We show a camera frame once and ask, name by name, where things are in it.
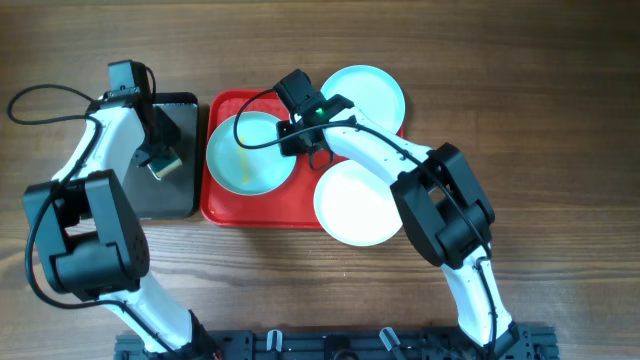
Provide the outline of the green yellow sponge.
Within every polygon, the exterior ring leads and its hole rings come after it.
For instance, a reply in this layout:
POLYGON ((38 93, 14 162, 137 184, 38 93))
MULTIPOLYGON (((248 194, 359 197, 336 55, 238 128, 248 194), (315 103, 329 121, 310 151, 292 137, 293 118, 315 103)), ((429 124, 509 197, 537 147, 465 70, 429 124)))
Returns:
POLYGON ((157 180, 161 180, 181 165, 182 160, 179 158, 175 150, 169 147, 159 156, 152 158, 147 164, 147 168, 157 180))

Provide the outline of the light blue plate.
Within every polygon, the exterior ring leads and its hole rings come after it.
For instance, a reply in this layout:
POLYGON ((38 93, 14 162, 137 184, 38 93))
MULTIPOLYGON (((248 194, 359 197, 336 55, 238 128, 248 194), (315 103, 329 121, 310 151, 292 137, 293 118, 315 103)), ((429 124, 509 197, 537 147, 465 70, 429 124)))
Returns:
POLYGON ((352 65, 332 74, 321 93, 330 98, 339 94, 351 100, 367 118, 392 133, 404 123, 406 102, 397 81, 370 65, 352 65))
MULTIPOLYGON (((278 145, 246 149, 233 133, 235 116, 223 121, 213 132, 206 149, 206 165, 213 179, 238 195, 257 196, 282 185, 292 174, 296 158, 283 156, 278 145)), ((278 138, 274 115, 244 112, 238 122, 238 138, 245 145, 259 145, 278 138)))

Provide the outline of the white plate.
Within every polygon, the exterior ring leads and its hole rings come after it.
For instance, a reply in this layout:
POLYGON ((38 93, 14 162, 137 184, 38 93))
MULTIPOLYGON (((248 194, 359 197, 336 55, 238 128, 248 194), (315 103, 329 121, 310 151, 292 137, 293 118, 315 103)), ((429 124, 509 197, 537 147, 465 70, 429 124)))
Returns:
POLYGON ((389 186, 353 160, 342 161, 322 175, 313 206, 321 227, 350 246, 381 244, 402 227, 389 186))

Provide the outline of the light blue plate top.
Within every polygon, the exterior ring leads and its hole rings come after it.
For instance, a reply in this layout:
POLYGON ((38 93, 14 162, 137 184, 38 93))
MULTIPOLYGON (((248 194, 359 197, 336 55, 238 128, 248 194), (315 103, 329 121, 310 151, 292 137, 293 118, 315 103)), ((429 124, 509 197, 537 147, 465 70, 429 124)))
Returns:
POLYGON ((404 123, 406 102, 397 81, 370 65, 352 65, 332 74, 321 93, 330 98, 339 94, 351 100, 367 118, 392 133, 404 123))

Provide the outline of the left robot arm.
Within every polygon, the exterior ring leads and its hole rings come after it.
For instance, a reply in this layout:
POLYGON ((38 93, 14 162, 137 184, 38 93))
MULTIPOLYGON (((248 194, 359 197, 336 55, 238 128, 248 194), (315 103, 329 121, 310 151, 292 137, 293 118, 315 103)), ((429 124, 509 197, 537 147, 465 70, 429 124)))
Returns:
POLYGON ((194 313, 150 271, 145 214, 189 215, 196 205, 197 98, 110 90, 81 116, 86 130, 65 166, 29 186, 27 280, 64 310, 104 307, 157 359, 212 359, 219 348, 194 313))

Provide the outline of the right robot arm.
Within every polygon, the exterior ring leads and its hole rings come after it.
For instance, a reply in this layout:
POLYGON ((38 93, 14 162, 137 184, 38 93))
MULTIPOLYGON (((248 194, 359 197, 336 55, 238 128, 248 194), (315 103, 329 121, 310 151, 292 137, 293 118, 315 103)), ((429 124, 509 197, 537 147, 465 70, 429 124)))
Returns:
POLYGON ((389 186, 412 246, 445 275, 461 331, 488 354, 503 356, 517 337, 491 264, 495 213, 461 152, 403 139, 340 95, 282 102, 295 137, 357 162, 389 186))

